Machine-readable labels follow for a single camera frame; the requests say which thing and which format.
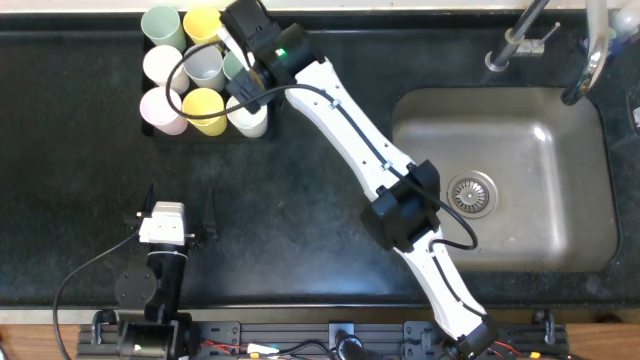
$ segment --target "yellow cup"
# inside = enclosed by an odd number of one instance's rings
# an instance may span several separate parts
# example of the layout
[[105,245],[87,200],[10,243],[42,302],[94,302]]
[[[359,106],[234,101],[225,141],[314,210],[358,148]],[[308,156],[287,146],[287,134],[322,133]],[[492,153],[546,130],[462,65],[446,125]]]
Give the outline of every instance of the yellow cup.
[[214,7],[191,9],[184,16],[183,26],[187,35],[198,45],[218,41],[216,30],[222,26],[220,13]]
[[[192,115],[204,115],[224,110],[224,101],[215,90],[198,88],[187,94],[182,101],[182,111]],[[227,128],[227,117],[225,115],[217,118],[195,120],[189,119],[203,134],[217,136]]]

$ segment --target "sink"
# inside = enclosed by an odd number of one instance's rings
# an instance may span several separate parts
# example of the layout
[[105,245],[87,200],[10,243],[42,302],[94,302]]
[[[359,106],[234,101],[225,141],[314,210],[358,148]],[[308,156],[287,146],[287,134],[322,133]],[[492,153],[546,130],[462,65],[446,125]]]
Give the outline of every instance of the sink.
[[[449,249],[466,271],[594,271],[618,247],[598,110],[562,89],[422,89],[393,113],[393,142],[440,172],[440,198],[476,231]],[[447,240],[466,232],[438,212]]]

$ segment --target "faucet base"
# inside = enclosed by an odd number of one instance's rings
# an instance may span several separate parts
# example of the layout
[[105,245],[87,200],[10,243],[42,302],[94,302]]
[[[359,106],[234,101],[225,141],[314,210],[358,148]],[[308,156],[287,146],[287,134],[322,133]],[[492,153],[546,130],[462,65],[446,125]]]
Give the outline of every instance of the faucet base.
[[493,72],[503,72],[507,70],[507,66],[509,66],[509,62],[507,61],[507,63],[502,66],[495,65],[494,63],[491,62],[491,53],[493,53],[493,51],[489,51],[487,53],[487,56],[484,57],[484,63],[485,65],[487,65],[489,70]]

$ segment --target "white wall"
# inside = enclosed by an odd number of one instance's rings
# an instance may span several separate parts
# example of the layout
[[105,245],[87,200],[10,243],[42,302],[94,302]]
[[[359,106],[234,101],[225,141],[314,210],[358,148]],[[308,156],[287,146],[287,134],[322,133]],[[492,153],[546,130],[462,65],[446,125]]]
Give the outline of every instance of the white wall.
[[[197,5],[224,8],[232,0],[0,0],[0,13],[14,12],[132,12],[153,5],[181,10]],[[607,1],[619,8],[629,0]],[[523,9],[531,0],[263,0],[270,10],[407,10],[407,9]],[[584,0],[551,0],[549,9],[584,8]]]

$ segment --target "white cup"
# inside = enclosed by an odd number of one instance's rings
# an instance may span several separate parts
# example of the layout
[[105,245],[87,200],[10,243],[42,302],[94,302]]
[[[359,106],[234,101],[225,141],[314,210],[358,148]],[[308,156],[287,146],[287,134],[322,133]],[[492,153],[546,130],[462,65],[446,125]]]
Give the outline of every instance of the white cup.
[[171,6],[156,6],[142,15],[142,32],[156,45],[169,45],[182,52],[187,47],[180,15]]
[[[167,135],[178,135],[187,129],[187,119],[178,115],[167,102],[165,87],[155,87],[147,91],[140,100],[140,114],[146,122],[155,126]],[[180,95],[169,90],[171,102],[178,109],[182,108]]]
[[[238,100],[232,96],[227,101],[227,109],[238,104]],[[267,131],[267,125],[269,124],[267,121],[268,113],[267,106],[262,105],[255,114],[250,113],[246,108],[242,108],[228,113],[227,119],[240,130],[242,135],[256,138],[264,135]]]
[[[145,55],[142,69],[151,81],[160,87],[164,87],[167,84],[171,70],[181,59],[182,54],[176,48],[169,45],[156,46]],[[184,71],[184,66],[180,65],[171,79],[171,89],[178,94],[182,94],[188,88],[189,77]]]
[[222,91],[225,84],[222,73],[222,55],[216,47],[195,45],[190,47],[185,55],[202,46],[207,48],[200,49],[190,56],[184,62],[184,70],[199,87]]
[[232,80],[234,76],[238,75],[240,70],[244,69],[242,63],[235,56],[234,53],[229,51],[227,55],[224,56],[224,61],[222,61],[222,71],[224,71],[224,76],[227,79]]

